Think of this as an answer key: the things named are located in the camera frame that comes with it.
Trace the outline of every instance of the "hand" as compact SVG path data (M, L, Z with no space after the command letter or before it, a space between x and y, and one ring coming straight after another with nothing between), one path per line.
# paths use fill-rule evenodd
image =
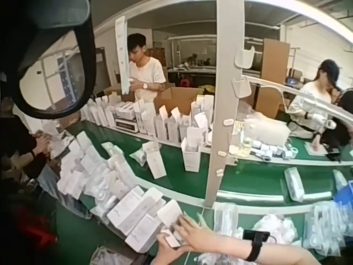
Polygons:
M33 149L34 155L44 152L48 147L48 140L45 137L39 137L36 139L37 146Z
M143 82L132 78L132 81L130 81L130 91L136 91L138 89L143 89Z
M192 247L190 246L181 246L178 249L171 248L165 237L168 236L167 234L159 234L157 236L158 240L158 253L155 259L153 260L153 265L167 265L171 264L173 261L178 259L182 254L185 252L193 251Z
M200 225L189 216L179 217L180 225L174 224L174 229L196 252L214 252L219 236L217 236L207 224L203 217L198 214Z
M314 151L318 151L319 147L320 147L320 140L321 140L321 136L320 135L316 135L311 143L313 150Z

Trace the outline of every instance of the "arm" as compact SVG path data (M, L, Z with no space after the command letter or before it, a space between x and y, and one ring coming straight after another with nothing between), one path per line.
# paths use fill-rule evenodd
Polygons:
M232 237L218 236L214 244L217 253L246 259L252 250L252 242ZM304 248L264 243L256 263L262 265L319 265L314 256Z

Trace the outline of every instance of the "white wall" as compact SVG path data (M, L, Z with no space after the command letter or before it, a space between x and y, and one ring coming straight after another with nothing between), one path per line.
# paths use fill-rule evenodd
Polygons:
M286 36L282 37L291 47L300 48L296 52L294 68L302 71L304 77L314 78L320 63L325 59L332 59L340 67L338 86L342 89L352 87L350 77L353 78L353 53L344 51L349 50L350 43L323 25L301 28L303 25L305 24L299 23L288 26ZM288 67L292 67L292 58Z

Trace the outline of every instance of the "metal pole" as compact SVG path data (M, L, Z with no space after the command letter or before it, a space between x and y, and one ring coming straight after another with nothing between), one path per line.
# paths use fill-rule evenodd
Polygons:
M70 60L70 57L66 58L65 52L63 52L62 53L62 65L64 66L64 69L65 69L65 74L66 74L66 78L67 78L67 85L69 87L72 100L77 100L75 94L73 93L71 78L70 78L70 74L68 72L68 67L67 67L67 61L68 60Z
M171 45L171 49L172 49L172 68L175 67L175 57L174 57L174 40L171 40L170 41L170 45Z
M44 84L45 84L45 88L46 88L46 91L47 91L48 96L49 96L49 101L51 103L51 108L54 110L54 109L56 109L56 106L54 104L54 100L53 100L53 98L51 96L51 93L50 93L49 84L48 84L48 77L46 76L46 72L45 72L44 59L40 60L40 64L41 64L41 67L42 67L42 73L43 73L43 77L44 77Z
M240 87L242 69L234 61L237 50L244 50L244 33L244 0L217 0L217 89L205 207L212 207L216 200L227 161L233 126L224 126L223 121L234 120L237 115L239 99L234 89Z

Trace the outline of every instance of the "factory worker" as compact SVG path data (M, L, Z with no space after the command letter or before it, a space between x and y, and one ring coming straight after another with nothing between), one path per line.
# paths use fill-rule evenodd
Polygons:
M336 89L339 73L337 64L327 59L319 66L314 81L306 83L300 91L331 103L331 93ZM294 98L288 107L288 113L291 120L287 125L291 129L291 136L304 139L312 139L314 132L319 130L328 118L326 112L312 108L301 96Z
M353 114L353 88L341 93L337 100L337 106ZM314 134L314 148L320 143L327 144L330 148L340 148L350 144L353 139L353 124L348 124L336 117L333 117L332 121L336 124L335 129L322 128Z
M135 100L153 102L159 91L165 88L165 76L161 63L145 55L146 37L140 33L127 37L127 49L130 57L130 91Z

